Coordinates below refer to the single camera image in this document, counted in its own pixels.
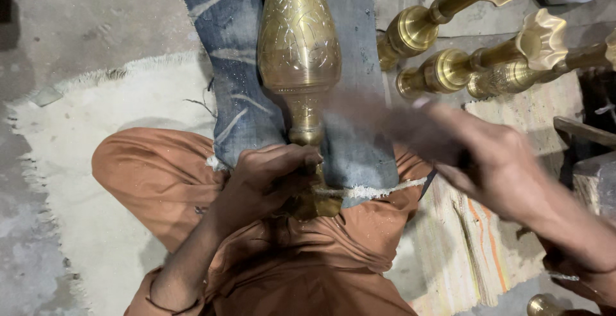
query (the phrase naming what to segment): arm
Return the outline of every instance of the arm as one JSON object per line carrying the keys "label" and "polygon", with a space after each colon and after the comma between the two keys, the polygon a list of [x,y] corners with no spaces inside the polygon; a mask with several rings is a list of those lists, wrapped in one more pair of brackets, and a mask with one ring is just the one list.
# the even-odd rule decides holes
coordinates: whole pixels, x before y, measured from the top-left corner
{"label": "arm", "polygon": [[321,156],[313,147],[272,145],[260,150],[244,150],[225,188],[154,278],[149,302],[160,310],[169,311],[168,314],[189,309],[191,315],[198,314],[203,307],[196,310],[201,303],[203,282],[221,242],[240,228],[270,215],[290,196],[318,182],[314,172],[320,162]]}
{"label": "arm", "polygon": [[557,246],[575,262],[582,282],[586,279],[604,304],[616,307],[616,228],[550,178],[519,132],[443,105],[424,110],[466,145],[477,164],[473,178],[454,167],[437,166],[443,177],[501,218],[527,226]]}

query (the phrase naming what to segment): denim cloth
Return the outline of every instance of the denim cloth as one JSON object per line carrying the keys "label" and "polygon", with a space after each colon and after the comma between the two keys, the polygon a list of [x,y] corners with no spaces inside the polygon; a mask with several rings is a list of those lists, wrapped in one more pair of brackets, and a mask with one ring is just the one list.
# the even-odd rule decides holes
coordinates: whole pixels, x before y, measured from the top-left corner
{"label": "denim cloth", "polygon": [[[372,0],[327,0],[343,55],[337,87],[382,96]],[[256,49],[262,0],[184,0],[214,70],[216,157],[235,166],[244,149],[288,143],[281,110],[260,88]],[[391,144],[371,131],[325,115],[323,174],[331,186],[398,184]],[[343,208],[367,199],[345,199]]]}

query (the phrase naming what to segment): white rug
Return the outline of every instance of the white rug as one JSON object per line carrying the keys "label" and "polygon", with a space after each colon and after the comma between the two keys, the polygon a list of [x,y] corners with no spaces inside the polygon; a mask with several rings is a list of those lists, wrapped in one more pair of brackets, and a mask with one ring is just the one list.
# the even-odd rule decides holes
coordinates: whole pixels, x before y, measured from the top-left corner
{"label": "white rug", "polygon": [[12,103],[9,122],[32,152],[23,157],[32,187],[48,193],[71,262],[75,295],[95,315],[122,315],[144,274],[166,249],[92,177],[90,159],[107,136],[130,127],[157,127],[213,137],[211,65],[202,54],[178,53],[96,71],[57,84],[64,96],[38,107]]}

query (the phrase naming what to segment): left hand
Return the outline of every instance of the left hand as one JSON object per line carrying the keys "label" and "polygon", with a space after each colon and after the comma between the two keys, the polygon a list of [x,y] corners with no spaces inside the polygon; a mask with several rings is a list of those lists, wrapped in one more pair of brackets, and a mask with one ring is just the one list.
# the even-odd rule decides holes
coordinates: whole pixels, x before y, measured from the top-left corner
{"label": "left hand", "polygon": [[229,234],[278,210],[294,194],[319,183],[316,148],[269,145],[240,153],[231,178],[210,206]]}

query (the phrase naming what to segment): engraved brass vase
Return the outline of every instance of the engraved brass vase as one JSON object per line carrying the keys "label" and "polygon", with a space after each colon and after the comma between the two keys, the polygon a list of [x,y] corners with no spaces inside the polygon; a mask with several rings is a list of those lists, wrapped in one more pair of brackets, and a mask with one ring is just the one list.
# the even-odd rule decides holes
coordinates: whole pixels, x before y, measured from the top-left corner
{"label": "engraved brass vase", "polygon": [[266,88],[285,99],[291,142],[318,147],[320,101],[340,80],[342,59],[326,0],[265,0],[257,60]]}
{"label": "engraved brass vase", "polygon": [[[478,74],[515,60],[526,60],[533,72],[550,72],[567,54],[562,43],[565,26],[566,21],[543,8],[524,18],[522,29],[513,39],[477,49],[471,55],[459,49],[445,49],[430,56],[419,68],[403,69],[396,78],[396,88],[408,99],[419,97],[424,91],[452,93],[465,88]],[[502,70],[507,75],[518,71]]]}
{"label": "engraved brass vase", "polygon": [[401,58],[425,52],[436,41],[439,25],[448,23],[456,13],[478,1],[501,6],[511,0],[435,0],[430,8],[411,6],[398,13],[385,35],[377,40],[381,70],[388,71]]}
{"label": "engraved brass vase", "polygon": [[533,70],[526,61],[499,64],[487,72],[474,73],[466,90],[475,98],[520,93],[535,84],[556,80],[576,68],[600,66],[616,66],[616,29],[605,38],[604,43],[571,50],[564,60],[557,62],[550,70]]}

